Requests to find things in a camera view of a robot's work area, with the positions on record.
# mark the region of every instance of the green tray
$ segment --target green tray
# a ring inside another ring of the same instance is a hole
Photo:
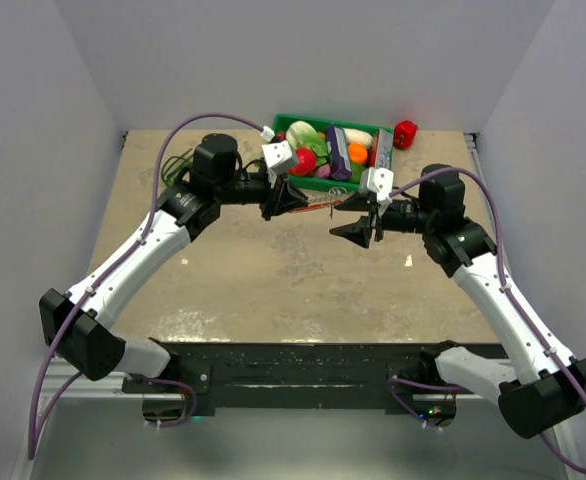
[[[275,116],[273,119],[273,130],[276,133],[286,132],[291,124],[293,122],[297,122],[298,120],[304,120],[318,132],[324,132],[330,124],[334,123],[339,127],[355,128],[357,130],[370,133],[371,135],[375,135],[378,130],[386,130],[389,133],[393,133],[393,130],[388,127],[376,127],[375,125],[363,125],[361,123],[338,122],[333,120],[326,120],[323,118],[289,115],[287,113],[281,113]],[[354,192],[358,189],[357,183],[337,182],[335,180],[325,180],[323,178],[298,177],[295,175],[291,175],[290,177],[294,185],[298,186],[299,188],[306,188],[308,190],[328,192],[333,187],[342,187],[349,192]]]

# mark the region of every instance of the wall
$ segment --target wall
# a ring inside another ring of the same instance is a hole
[[[514,275],[586,356],[586,2],[558,0],[480,134]],[[575,422],[586,461],[586,415]]]
[[[126,128],[221,110],[472,132],[553,3],[55,1]]]
[[[85,272],[119,133],[49,0],[0,0],[0,479],[44,353],[38,299]]]

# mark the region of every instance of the beige tabletop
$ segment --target beige tabletop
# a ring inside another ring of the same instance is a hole
[[[195,147],[206,133],[180,132],[168,154]],[[258,133],[224,133],[238,140],[245,162],[260,156]],[[153,163],[166,134],[129,132],[92,268],[148,211]],[[430,163],[472,169],[462,133],[420,131],[410,150],[394,151],[394,183],[417,178]],[[488,228],[480,193],[465,182],[467,214]],[[496,341],[473,303],[427,257],[419,235],[387,233],[369,250],[329,235],[358,215],[335,212],[331,219],[327,209],[265,222],[257,205],[225,206],[140,289],[114,331],[163,341]]]

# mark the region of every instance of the purple cable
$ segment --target purple cable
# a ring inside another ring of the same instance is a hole
[[[149,211],[148,220],[147,220],[146,225],[144,226],[144,230],[142,231],[142,234],[141,234],[142,241],[149,234],[149,231],[151,230],[151,227],[153,225],[153,219],[155,218],[155,210],[157,208],[158,186],[159,186],[159,181],[160,181],[160,167],[162,166],[162,159],[164,158],[164,154],[166,153],[166,149],[177,132],[182,130],[189,123],[194,122],[196,120],[200,120],[202,118],[227,118],[229,120],[235,120],[237,122],[248,125],[249,127],[255,128],[256,130],[258,130],[260,132],[262,131],[262,127],[260,127],[257,123],[251,122],[250,120],[246,120],[244,118],[241,118],[241,117],[238,117],[235,115],[229,115],[226,113],[202,113],[200,115],[195,115],[193,117],[187,118],[182,123],[180,123],[177,127],[175,127],[173,130],[171,130],[169,132],[169,134],[167,135],[166,139],[164,140],[164,142],[162,143],[162,146],[160,147],[160,151],[158,152],[158,155],[157,155],[157,159],[155,160],[155,170],[153,173],[153,196],[151,198],[151,209]],[[104,282],[104,280],[106,280],[113,273],[113,271],[115,271],[126,259],[128,259],[133,254],[133,252],[135,252],[135,250],[137,250],[137,248],[140,246],[140,244],[141,243],[139,240],[134,242],[133,245],[131,245],[122,254],[122,256],[120,256],[118,259],[116,259],[111,265],[108,266],[108,268],[106,268],[104,270],[104,272],[102,272],[102,274],[100,276],[98,276],[95,279],[95,281],[91,284],[91,288],[93,290],[97,290],[97,288]],[[66,333],[66,330],[69,328],[70,324],[75,319],[75,316],[78,314],[78,312],[82,308],[82,305],[84,305],[84,303],[86,303],[86,301],[89,299],[89,296],[90,296],[90,294],[88,292],[84,293],[79,298],[79,300],[77,301],[75,306],[71,309],[71,311],[69,312],[67,317],[64,319],[64,321],[62,322],[62,325],[60,325],[60,329],[58,330],[58,332],[55,334],[55,337],[51,341],[51,345],[49,346],[49,349],[46,353],[46,356],[44,357],[44,361],[42,362],[42,365],[40,366],[40,370],[37,374],[37,379],[35,380],[35,386],[33,388],[33,394],[31,396],[31,408],[29,410],[29,431],[28,431],[28,458],[29,458],[29,460],[33,460],[35,458],[35,450],[37,448],[37,442],[39,439],[39,435],[42,431],[42,427],[44,425],[44,422],[46,421],[48,414],[51,412],[53,405],[55,405],[55,402],[59,399],[59,397],[61,395],[61,392],[58,392],[59,395],[58,395],[58,393],[56,393],[56,395],[51,399],[51,402],[49,403],[47,409],[45,410],[45,412],[43,412],[43,413],[46,413],[46,416],[44,414],[42,415],[42,419],[40,420],[40,424],[38,425],[38,423],[37,423],[37,409],[38,409],[38,404],[39,404],[39,400],[40,400],[40,395],[42,393],[42,385],[44,384],[44,377],[46,376],[46,371],[48,370],[48,367],[51,363],[51,360],[53,359],[53,357],[55,355],[55,350],[57,350],[57,347],[60,344],[62,337],[64,337],[64,334]],[[68,386],[71,383],[72,382],[70,382],[68,385],[65,384],[66,386],[64,387],[64,389],[68,388]]]
[[[173,420],[171,422],[159,422],[159,424],[158,424],[158,422],[155,422],[155,425],[157,425],[158,428],[178,427],[180,425],[184,425],[186,422],[188,422],[190,420],[190,418],[195,413],[195,409],[197,408],[197,394],[195,393],[195,390],[193,390],[193,387],[191,387],[190,385],[187,385],[186,383],[182,383],[182,382],[177,382],[175,380],[164,380],[162,378],[151,378],[151,377],[147,377],[146,375],[133,375],[133,377],[144,380],[145,382],[157,383],[158,385],[172,385],[174,387],[183,388],[184,390],[187,390],[189,392],[189,395],[191,395],[191,398],[193,399],[193,401],[191,402],[191,408],[189,409],[188,412],[186,412],[184,415],[182,415],[177,420]]]
[[[495,244],[497,246],[497,261],[496,261],[496,263],[497,263],[497,273],[498,273],[498,277],[500,280],[500,286],[504,290],[506,297],[509,299],[509,301],[513,305],[513,308],[515,308],[515,310],[520,314],[524,323],[526,323],[526,325],[529,327],[531,332],[533,332],[535,337],[538,339],[538,341],[540,342],[540,345],[542,345],[542,347],[544,347],[545,350],[550,350],[551,344],[548,342],[548,340],[546,339],[544,334],[535,326],[535,323],[533,323],[533,320],[531,319],[531,317],[529,317],[529,315],[526,313],[526,311],[524,310],[522,305],[520,305],[520,303],[517,301],[517,299],[513,295],[513,292],[511,291],[510,287],[508,286],[508,282],[506,281],[506,273],[504,270],[504,247],[502,244],[502,226],[500,224],[500,219],[498,217],[497,207],[495,205],[495,201],[494,201],[493,197],[491,196],[491,193],[489,192],[486,185],[484,185],[484,182],[482,182],[482,180],[480,179],[480,177],[478,177],[475,173],[473,173],[469,170],[466,170],[464,168],[444,167],[444,168],[441,168],[441,169],[436,170],[434,172],[428,173],[428,174],[424,175],[423,177],[420,177],[416,180],[413,180],[412,182],[407,183],[403,187],[400,187],[396,190],[393,190],[391,192],[391,197],[394,197],[396,195],[404,193],[407,190],[419,185],[420,183],[429,181],[429,180],[431,180],[439,175],[445,174],[445,173],[462,173],[463,175],[466,175],[467,177],[471,178],[477,184],[477,186],[480,187],[480,190],[482,190],[482,193],[484,194],[484,197],[486,198],[486,201],[489,204],[491,214],[493,215],[493,222],[495,224]],[[571,383],[571,385],[573,386],[573,388],[577,392],[578,396],[580,397],[580,400],[582,400],[582,402],[586,406],[586,392],[584,391],[582,386],[579,384],[579,382],[576,380],[575,376],[573,376],[571,371],[562,363],[560,358],[555,353],[551,353],[550,357],[553,359],[553,361],[558,366],[560,371],[566,376],[566,378]],[[551,443],[551,441],[548,439],[548,437],[544,433],[541,433],[540,437],[542,438],[544,443],[549,447],[551,452],[557,458],[559,458],[565,465],[569,466],[570,468],[572,468],[573,470],[575,470],[577,472],[580,472],[580,473],[586,475],[586,467],[582,467],[580,465],[577,465],[576,463],[572,462],[570,459],[566,458],[562,454],[562,452],[559,450],[559,448],[556,447],[555,445],[553,445],[553,443]]]
[[[411,380],[406,380],[404,378],[390,378],[388,380],[387,385],[389,386],[389,392],[391,392],[391,395],[393,395],[393,398],[395,399],[395,401],[397,403],[399,403],[400,405],[402,405],[402,408],[404,408],[404,410],[409,412],[413,417],[415,417],[420,422],[423,422],[424,425],[426,425],[427,427],[431,427],[431,428],[440,428],[440,427],[437,426],[436,424],[434,424],[433,422],[420,417],[420,415],[415,410],[413,410],[404,400],[402,400],[400,398],[400,396],[395,391],[393,391],[393,388],[391,385],[393,383],[401,383],[403,385],[408,385],[410,387],[422,388],[424,390],[434,390],[436,392],[459,392],[461,390],[460,387],[455,386],[455,385],[448,385],[448,386],[426,385],[425,383],[413,382]]]

